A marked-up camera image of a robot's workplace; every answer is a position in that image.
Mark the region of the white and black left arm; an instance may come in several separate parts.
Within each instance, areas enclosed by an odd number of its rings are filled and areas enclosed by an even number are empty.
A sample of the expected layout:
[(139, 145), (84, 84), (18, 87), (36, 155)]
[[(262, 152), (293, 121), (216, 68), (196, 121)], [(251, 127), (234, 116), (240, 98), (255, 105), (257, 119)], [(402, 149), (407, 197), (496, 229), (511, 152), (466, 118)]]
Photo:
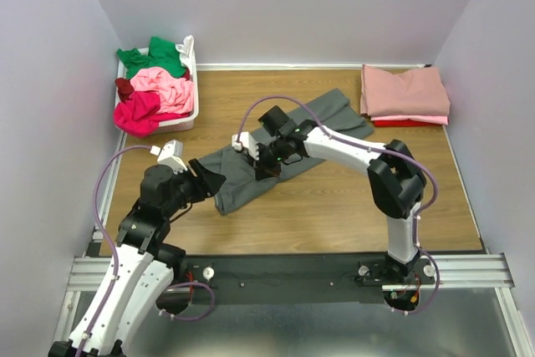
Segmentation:
[(124, 356), (156, 300), (177, 281), (184, 288), (186, 252), (166, 244), (173, 216), (215, 196), (226, 178), (192, 159), (180, 171), (158, 164), (145, 170), (140, 196), (120, 223), (102, 282), (70, 336), (51, 356)]

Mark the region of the dark grey t shirt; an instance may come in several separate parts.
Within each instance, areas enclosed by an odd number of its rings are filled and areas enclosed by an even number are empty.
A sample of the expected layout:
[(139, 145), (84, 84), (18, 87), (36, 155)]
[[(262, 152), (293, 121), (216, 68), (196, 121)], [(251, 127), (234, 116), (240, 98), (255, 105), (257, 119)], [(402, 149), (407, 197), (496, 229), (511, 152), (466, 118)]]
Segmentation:
[[(332, 89), (311, 100), (307, 106), (328, 128), (356, 139), (365, 139), (374, 132), (373, 126), (359, 115), (340, 89)], [(273, 189), (278, 183), (288, 181), (324, 161), (318, 158), (292, 156), (288, 166), (282, 166), (278, 177), (257, 181), (255, 171), (247, 163), (245, 155), (237, 153), (229, 145), (199, 159), (209, 171), (226, 177), (215, 196), (215, 206), (221, 215), (228, 215), (250, 201)]]

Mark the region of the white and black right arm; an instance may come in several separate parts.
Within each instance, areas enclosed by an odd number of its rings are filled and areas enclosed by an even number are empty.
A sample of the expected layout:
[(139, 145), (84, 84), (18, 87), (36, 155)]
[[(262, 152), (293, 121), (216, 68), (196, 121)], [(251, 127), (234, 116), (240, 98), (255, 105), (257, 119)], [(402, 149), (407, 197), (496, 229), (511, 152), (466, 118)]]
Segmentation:
[(388, 247), (382, 268), (361, 268), (359, 276), (403, 283), (415, 275), (420, 257), (417, 247), (418, 210), (426, 180), (414, 164), (405, 143), (356, 140), (315, 120), (297, 124), (279, 107), (272, 107), (259, 122), (271, 139), (266, 145), (241, 134), (235, 140), (247, 151), (258, 181), (280, 176), (293, 156), (333, 161), (368, 177), (375, 206), (385, 215)]

